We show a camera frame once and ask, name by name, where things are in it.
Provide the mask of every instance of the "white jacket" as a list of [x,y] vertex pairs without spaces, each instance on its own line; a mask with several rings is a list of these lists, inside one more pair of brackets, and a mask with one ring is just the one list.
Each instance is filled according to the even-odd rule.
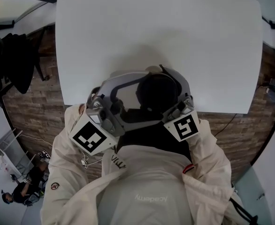
[[[78,109],[79,105],[75,105],[66,110],[65,128],[53,143],[50,176],[40,212],[43,225],[97,225],[97,195],[127,169],[123,165],[116,166],[112,156],[118,155],[107,150],[102,160],[102,177],[88,182],[81,164],[81,152],[69,139],[73,124],[79,117]],[[230,162],[216,141],[206,120],[200,121],[200,134],[188,139],[195,168],[182,176],[194,224],[220,225],[224,216],[245,224],[229,202],[233,197],[241,204],[231,188]],[[125,165],[120,157],[118,159],[119,164],[123,162]],[[59,184],[57,189],[51,189],[54,183]]]

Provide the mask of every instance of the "wooden floor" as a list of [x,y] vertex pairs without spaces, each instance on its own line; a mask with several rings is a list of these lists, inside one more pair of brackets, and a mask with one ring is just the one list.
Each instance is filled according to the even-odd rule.
[[[39,33],[31,35],[33,41]],[[45,33],[39,52],[55,54],[54,26]],[[26,136],[52,143],[64,128],[64,111],[67,107],[62,99],[56,56],[41,58],[41,67],[44,74],[50,76],[49,81],[42,82],[35,72],[26,94],[22,95],[12,88],[3,99],[15,128],[23,130]],[[269,82],[270,78],[275,78],[275,50],[264,45],[258,85]],[[256,90],[248,114],[235,116],[227,113],[199,113],[200,118],[210,122],[213,135],[221,131],[235,116],[227,128],[217,135],[217,144],[224,149],[231,161],[232,180],[250,165],[275,122],[275,104],[269,100],[265,91],[264,87]],[[42,140],[22,136],[20,142],[23,149],[30,152],[30,156],[42,149],[51,153],[51,146]],[[89,162],[100,158],[101,154],[98,154],[91,157]],[[101,163],[91,165],[87,174],[90,180],[100,177]]]

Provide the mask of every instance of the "round logo on sleeve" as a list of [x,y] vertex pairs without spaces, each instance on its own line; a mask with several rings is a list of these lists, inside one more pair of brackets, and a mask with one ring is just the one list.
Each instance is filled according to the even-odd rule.
[[60,185],[59,185],[58,182],[54,182],[54,183],[51,184],[51,189],[52,189],[52,190],[56,190],[56,189],[58,189],[59,186],[60,186]]

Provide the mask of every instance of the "small white table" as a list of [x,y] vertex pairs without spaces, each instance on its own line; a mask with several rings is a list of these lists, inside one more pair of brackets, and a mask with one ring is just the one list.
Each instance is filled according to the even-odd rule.
[[58,0],[64,103],[84,103],[116,70],[163,64],[189,82],[195,108],[248,113],[260,71],[256,0]]

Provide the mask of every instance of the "black t-shirt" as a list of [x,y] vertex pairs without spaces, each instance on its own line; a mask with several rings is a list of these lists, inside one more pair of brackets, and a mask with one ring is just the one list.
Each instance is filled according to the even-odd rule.
[[12,198],[13,198],[14,202],[16,202],[16,203],[24,203],[35,192],[34,186],[29,185],[28,191],[27,191],[26,195],[23,197],[22,194],[21,194],[21,192],[24,189],[25,184],[26,183],[21,182],[14,189],[14,192],[12,194]]

